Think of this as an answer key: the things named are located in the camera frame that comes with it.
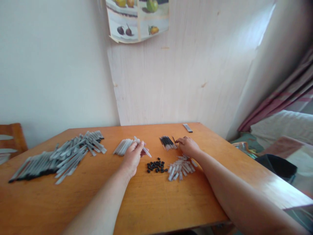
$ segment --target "orange table top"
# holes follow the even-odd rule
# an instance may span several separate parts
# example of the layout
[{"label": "orange table top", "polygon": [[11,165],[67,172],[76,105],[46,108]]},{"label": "orange table top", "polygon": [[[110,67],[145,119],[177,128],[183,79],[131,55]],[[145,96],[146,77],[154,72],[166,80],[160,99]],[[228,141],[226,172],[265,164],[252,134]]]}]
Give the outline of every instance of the orange table top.
[{"label": "orange table top", "polygon": [[[148,162],[160,157],[167,165],[177,160],[176,155],[181,155],[180,150],[164,150],[159,139],[163,135],[173,135],[175,139],[192,137],[202,150],[281,209],[313,204],[309,197],[204,125],[189,123],[189,126],[193,133],[188,133],[182,124],[69,129],[0,165],[0,233],[60,233],[118,168],[122,157],[112,153],[120,141],[134,135],[147,143],[152,159],[141,158],[137,173],[127,187],[114,234],[154,234],[228,220],[201,167],[182,182],[169,182],[168,173],[147,173]],[[95,157],[88,153],[74,174],[60,185],[54,184],[54,175],[8,184],[27,157],[52,151],[56,143],[63,144],[79,133],[97,130],[105,137],[101,144],[107,153]]]}]

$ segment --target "person's left hand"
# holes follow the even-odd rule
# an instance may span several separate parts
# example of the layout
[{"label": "person's left hand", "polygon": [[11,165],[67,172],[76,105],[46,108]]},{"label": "person's left hand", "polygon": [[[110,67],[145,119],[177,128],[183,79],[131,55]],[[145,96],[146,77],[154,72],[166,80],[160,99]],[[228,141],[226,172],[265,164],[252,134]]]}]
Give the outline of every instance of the person's left hand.
[{"label": "person's left hand", "polygon": [[129,174],[130,178],[136,174],[137,166],[139,164],[140,158],[143,155],[146,155],[145,151],[143,151],[143,147],[146,144],[141,141],[139,144],[134,142],[125,152],[124,159],[120,168],[122,171],[126,171]]}]

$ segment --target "forearm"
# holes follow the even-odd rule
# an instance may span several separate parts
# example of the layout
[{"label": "forearm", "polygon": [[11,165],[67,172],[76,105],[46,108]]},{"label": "forearm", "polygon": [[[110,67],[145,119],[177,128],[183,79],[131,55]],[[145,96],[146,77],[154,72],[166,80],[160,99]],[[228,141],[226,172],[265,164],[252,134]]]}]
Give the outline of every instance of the forearm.
[{"label": "forearm", "polygon": [[113,234],[130,176],[115,172],[89,205],[68,225],[64,234]]},{"label": "forearm", "polygon": [[306,230],[249,184],[204,152],[193,158],[208,178],[222,208],[244,234],[306,234]]}]

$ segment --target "pile of pens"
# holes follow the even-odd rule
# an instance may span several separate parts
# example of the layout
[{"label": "pile of pens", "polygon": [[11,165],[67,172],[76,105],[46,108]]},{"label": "pile of pens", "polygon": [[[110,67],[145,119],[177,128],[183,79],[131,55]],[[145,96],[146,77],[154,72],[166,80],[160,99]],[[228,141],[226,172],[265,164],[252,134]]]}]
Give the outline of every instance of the pile of pens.
[{"label": "pile of pens", "polygon": [[[140,143],[140,139],[138,139],[136,136],[134,136],[135,140],[132,139],[124,139],[120,142],[120,144],[117,146],[117,148],[114,150],[113,154],[117,154],[119,156],[124,156],[126,150],[128,149],[129,146],[131,146],[132,143],[137,142],[137,144]],[[148,150],[143,147],[143,150],[145,153],[149,156],[152,157],[151,154],[148,152]]]},{"label": "pile of pens", "polygon": [[161,158],[157,158],[157,159],[159,161],[147,163],[147,166],[148,166],[147,172],[148,173],[150,173],[154,169],[156,170],[156,173],[158,173],[159,171],[161,173],[164,173],[167,171],[167,169],[164,169],[164,162],[161,162]]},{"label": "pile of pens", "polygon": [[161,143],[163,145],[163,148],[165,150],[170,150],[170,149],[178,149],[176,143],[175,143],[175,139],[173,137],[174,142],[171,141],[171,139],[168,136],[162,136],[160,137]]},{"label": "pile of pens", "polygon": [[187,176],[188,173],[194,173],[196,170],[192,166],[192,164],[195,167],[198,167],[197,163],[189,158],[187,155],[183,154],[182,156],[177,156],[178,160],[174,162],[173,164],[170,164],[169,168],[169,181],[175,181],[179,176],[179,181],[183,180],[183,174],[184,176]]},{"label": "pile of pens", "polygon": [[189,133],[193,133],[193,131],[190,129],[190,127],[188,126],[187,123],[184,123],[183,125],[184,125],[184,127],[187,129],[187,131],[188,131]]},{"label": "pile of pens", "polygon": [[80,161],[88,151],[95,156],[95,152],[107,151],[101,140],[104,139],[100,131],[89,132],[65,142],[60,148],[56,145],[52,152],[44,151],[42,154],[29,157],[17,172],[9,180],[9,183],[15,180],[31,180],[43,175],[54,174],[59,180],[55,184],[60,184],[66,176],[72,175]]}]

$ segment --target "wooden board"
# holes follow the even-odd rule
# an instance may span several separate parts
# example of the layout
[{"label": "wooden board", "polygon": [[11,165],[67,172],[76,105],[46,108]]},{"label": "wooden board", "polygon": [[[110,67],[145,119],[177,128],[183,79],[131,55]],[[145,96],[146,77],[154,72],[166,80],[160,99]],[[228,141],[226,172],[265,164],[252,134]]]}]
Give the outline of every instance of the wooden board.
[{"label": "wooden board", "polygon": [[169,4],[169,31],[108,47],[120,123],[199,121],[226,138],[275,1]]},{"label": "wooden board", "polygon": [[[217,202],[201,168],[182,182],[169,182],[168,173],[146,172],[146,164],[160,157],[165,165],[177,160],[180,150],[165,151],[159,137],[188,135],[202,150],[229,170],[260,190],[279,208],[312,204],[297,189],[233,147],[200,123],[190,123],[188,133],[182,124],[69,129],[52,139],[0,165],[0,233],[58,234],[88,204],[118,168],[122,157],[112,155],[119,142],[137,136],[147,143],[152,159],[140,160],[137,173],[127,187],[114,234],[154,234],[200,225],[216,224],[228,218]],[[53,150],[87,130],[101,130],[106,154],[88,154],[72,176],[55,185],[54,175],[8,184],[28,156]]]}]

